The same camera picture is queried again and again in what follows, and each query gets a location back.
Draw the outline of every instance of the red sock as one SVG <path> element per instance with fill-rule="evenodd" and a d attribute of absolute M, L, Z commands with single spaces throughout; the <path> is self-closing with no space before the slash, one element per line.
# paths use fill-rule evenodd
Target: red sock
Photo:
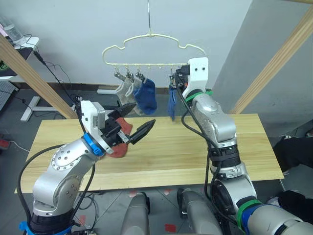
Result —
<path fill-rule="evenodd" d="M 123 117 L 118 118 L 116 121 L 122 126 L 122 132 L 124 132 L 126 135 L 129 135 L 131 133 L 133 125 L 126 122 Z M 112 149 L 114 153 L 109 154 L 110 157 L 122 158 L 125 156 L 128 150 L 128 144 L 120 143 L 119 145 L 112 147 Z"/>

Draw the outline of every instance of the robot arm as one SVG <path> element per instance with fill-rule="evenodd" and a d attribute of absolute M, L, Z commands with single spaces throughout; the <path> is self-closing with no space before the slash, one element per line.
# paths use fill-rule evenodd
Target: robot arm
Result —
<path fill-rule="evenodd" d="M 105 153 L 113 152 L 112 146 L 135 144 L 148 134 L 155 119 L 131 136 L 125 135 L 116 121 L 134 106 L 135 103 L 126 104 L 107 114 L 98 102 L 81 102 L 82 123 L 87 133 L 60 147 L 34 185 L 33 215 L 28 225 L 34 234 L 56 234 L 71 227 L 73 206 L 84 175 Z"/>
<path fill-rule="evenodd" d="M 310 234 L 313 226 L 280 207 L 257 200 L 245 164 L 240 160 L 236 126 L 205 90 L 208 59 L 194 58 L 176 71 L 177 89 L 190 107 L 203 134 L 211 139 L 212 203 L 248 234 Z"/>

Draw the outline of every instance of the sock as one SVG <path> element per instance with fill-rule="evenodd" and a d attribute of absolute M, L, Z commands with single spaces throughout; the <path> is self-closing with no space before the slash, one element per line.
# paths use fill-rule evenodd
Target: sock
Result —
<path fill-rule="evenodd" d="M 170 98 L 167 104 L 167 112 L 169 116 L 172 118 L 172 121 L 175 120 L 175 106 L 176 106 L 176 98 L 175 98 L 175 90 L 170 86 L 169 88 Z"/>
<path fill-rule="evenodd" d="M 116 121 L 122 126 L 122 132 L 124 132 L 126 135 L 129 135 L 131 133 L 133 125 L 126 122 L 123 117 L 118 118 Z M 120 143 L 117 146 L 113 146 L 112 149 L 114 152 L 112 154 L 109 154 L 110 157 L 122 158 L 127 153 L 128 144 Z"/>
<path fill-rule="evenodd" d="M 134 91 L 134 97 L 144 114 L 152 114 L 157 109 L 156 86 L 152 80 L 146 78 L 140 88 Z"/>
<path fill-rule="evenodd" d="M 115 90 L 119 100 L 121 101 L 121 105 L 136 102 L 134 96 L 128 96 L 128 97 L 125 96 L 126 92 L 128 91 L 131 85 L 132 85 L 132 82 L 129 79 L 125 79 L 125 81 L 121 85 L 119 85 L 119 87 Z"/>
<path fill-rule="evenodd" d="M 133 92 L 135 90 L 138 90 L 141 86 L 141 80 L 139 78 L 134 78 L 134 82 L 131 84 L 131 86 L 128 88 L 128 91 L 126 92 L 125 96 L 129 97 L 132 96 L 132 98 L 135 100 L 134 98 L 134 94 Z M 136 114 L 138 114 L 139 116 L 143 115 L 143 111 L 141 109 L 139 109 L 138 105 L 136 105 L 134 107 L 134 111 Z"/>

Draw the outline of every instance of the hanger hook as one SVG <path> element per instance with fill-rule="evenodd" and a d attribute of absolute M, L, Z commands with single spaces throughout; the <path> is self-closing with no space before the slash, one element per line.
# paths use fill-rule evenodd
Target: hanger hook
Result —
<path fill-rule="evenodd" d="M 131 74 L 131 72 L 128 69 L 128 66 L 126 66 L 126 71 L 127 71 L 128 74 Z"/>
<path fill-rule="evenodd" d="M 151 35 L 151 22 L 150 22 L 150 8 L 149 8 L 149 0 L 148 1 L 148 21 L 149 21 L 149 35 Z"/>

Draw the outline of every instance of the blue sock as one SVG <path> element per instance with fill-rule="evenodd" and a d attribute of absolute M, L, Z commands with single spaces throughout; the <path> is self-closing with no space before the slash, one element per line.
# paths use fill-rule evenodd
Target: blue sock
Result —
<path fill-rule="evenodd" d="M 141 87 L 134 91 L 134 97 L 144 114 L 153 114 L 157 109 L 156 86 L 152 80 L 146 78 Z"/>
<path fill-rule="evenodd" d="M 170 91 L 169 92 L 170 98 L 167 104 L 167 112 L 168 112 L 168 115 L 172 118 L 172 121 L 174 121 L 175 120 L 175 106 L 176 106 L 175 90 L 171 88 L 170 86 L 169 91 Z"/>

